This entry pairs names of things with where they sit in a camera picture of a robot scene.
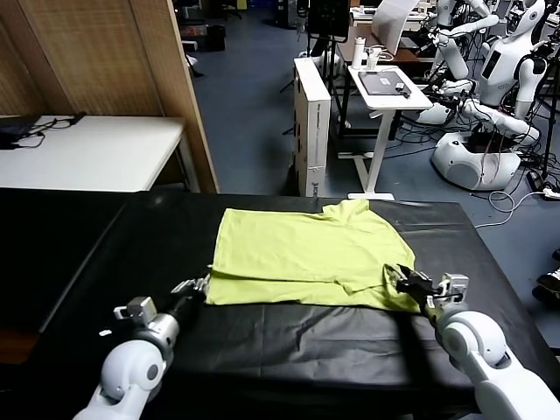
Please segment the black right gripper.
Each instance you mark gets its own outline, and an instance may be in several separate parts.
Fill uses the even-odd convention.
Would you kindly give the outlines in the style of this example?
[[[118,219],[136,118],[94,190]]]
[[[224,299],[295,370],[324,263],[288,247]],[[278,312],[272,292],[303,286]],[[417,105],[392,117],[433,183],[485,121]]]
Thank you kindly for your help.
[[[425,309],[428,297],[433,298],[441,294],[441,288],[434,286],[431,278],[421,271],[397,264],[395,272],[395,289],[399,293],[410,293],[412,291],[412,297],[418,303],[421,310]]]

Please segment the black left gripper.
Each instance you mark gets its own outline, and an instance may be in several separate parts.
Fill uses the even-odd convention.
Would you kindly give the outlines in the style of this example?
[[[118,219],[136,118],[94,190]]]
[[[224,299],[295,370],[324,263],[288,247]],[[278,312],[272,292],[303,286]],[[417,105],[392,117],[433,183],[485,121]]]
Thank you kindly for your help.
[[[182,281],[171,290],[168,314],[173,316],[179,325],[189,324],[200,311],[207,299],[210,280],[211,275],[206,274],[198,279]]]

